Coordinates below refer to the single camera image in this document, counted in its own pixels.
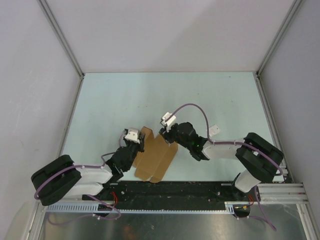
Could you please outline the brown cardboard box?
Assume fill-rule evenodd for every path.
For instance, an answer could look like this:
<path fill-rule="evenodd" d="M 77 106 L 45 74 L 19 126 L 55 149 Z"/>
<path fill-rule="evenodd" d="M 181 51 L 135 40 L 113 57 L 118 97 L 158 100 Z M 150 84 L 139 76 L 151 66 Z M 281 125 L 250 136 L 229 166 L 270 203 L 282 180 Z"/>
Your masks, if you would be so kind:
<path fill-rule="evenodd" d="M 134 176 L 141 181 L 159 183 L 163 180 L 169 166 L 178 152 L 178 144 L 168 144 L 161 135 L 154 136 L 153 130 L 142 127 L 144 152 L 139 152 L 132 166 Z"/>

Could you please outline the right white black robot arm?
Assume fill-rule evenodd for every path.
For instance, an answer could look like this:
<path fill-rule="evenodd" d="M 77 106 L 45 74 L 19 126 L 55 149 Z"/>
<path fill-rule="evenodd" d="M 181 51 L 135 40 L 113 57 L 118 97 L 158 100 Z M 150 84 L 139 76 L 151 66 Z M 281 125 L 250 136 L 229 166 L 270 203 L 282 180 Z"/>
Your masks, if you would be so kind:
<path fill-rule="evenodd" d="M 231 196 L 242 201 L 260 183 L 271 183 L 282 176 L 280 164 L 284 154 L 254 132 L 239 140 L 211 140 L 197 134 L 189 122 L 162 123 L 159 134 L 168 144 L 177 143 L 187 149 L 197 161 L 217 159 L 238 160 L 245 167 L 233 180 Z"/>

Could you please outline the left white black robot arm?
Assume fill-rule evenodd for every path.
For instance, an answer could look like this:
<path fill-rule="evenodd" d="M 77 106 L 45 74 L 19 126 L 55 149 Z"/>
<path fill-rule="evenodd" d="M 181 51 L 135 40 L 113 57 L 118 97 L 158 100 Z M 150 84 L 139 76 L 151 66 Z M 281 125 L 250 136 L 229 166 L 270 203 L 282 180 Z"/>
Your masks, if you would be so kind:
<path fill-rule="evenodd" d="M 101 165 L 75 164 L 70 155 L 64 154 L 36 171 L 31 176 L 35 188 L 34 198 L 43 206 L 50 206 L 66 197 L 96 196 L 105 200 L 110 196 L 110 184 L 117 182 L 129 171 L 138 153 L 144 152 L 145 133 L 125 129 L 120 146 L 101 156 Z"/>

